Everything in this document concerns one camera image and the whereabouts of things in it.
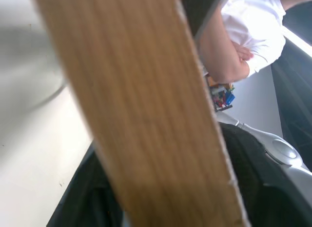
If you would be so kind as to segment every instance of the shirt sleeve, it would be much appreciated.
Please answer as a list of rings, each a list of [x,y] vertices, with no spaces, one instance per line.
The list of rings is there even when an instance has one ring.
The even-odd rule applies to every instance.
[[[261,41],[250,48],[253,58],[246,61],[249,66],[248,77],[274,63],[281,56],[285,42],[285,38],[281,36]]]

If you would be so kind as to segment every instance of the gray surface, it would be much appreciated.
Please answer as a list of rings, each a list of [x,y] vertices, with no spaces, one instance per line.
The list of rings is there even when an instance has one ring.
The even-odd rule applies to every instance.
[[[312,173],[300,167],[281,166],[281,168],[312,207]]]
[[[280,164],[295,165],[298,167],[303,165],[300,154],[284,139],[272,133],[267,133],[251,128],[246,124],[239,124],[239,127],[254,135],[259,140],[259,142],[264,145],[266,152]]]
[[[283,137],[271,67],[234,83],[230,116],[253,128]]]

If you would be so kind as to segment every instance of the person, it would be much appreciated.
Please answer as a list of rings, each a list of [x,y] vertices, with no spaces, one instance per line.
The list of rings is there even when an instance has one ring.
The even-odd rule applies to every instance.
[[[222,0],[198,43],[213,80],[236,82],[277,60],[285,45],[285,11],[306,1],[310,0]]]

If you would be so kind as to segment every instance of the black fabric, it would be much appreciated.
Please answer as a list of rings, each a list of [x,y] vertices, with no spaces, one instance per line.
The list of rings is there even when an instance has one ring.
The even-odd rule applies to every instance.
[[[215,11],[220,0],[182,0],[182,4],[193,36],[197,34],[204,20]]]
[[[122,218],[91,145],[47,227],[120,227]]]
[[[305,42],[312,44],[312,1],[287,10],[283,25]]]
[[[252,225],[311,227],[311,207],[264,146],[239,127],[220,126]]]
[[[284,139],[312,170],[312,59],[290,41],[271,65]]]

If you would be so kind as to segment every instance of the white shirt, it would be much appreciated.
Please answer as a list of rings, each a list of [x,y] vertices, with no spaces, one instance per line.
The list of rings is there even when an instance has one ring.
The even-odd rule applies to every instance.
[[[249,76],[281,56],[286,42],[281,31],[286,13],[280,0],[222,0],[221,6],[230,39],[254,54],[246,61]]]

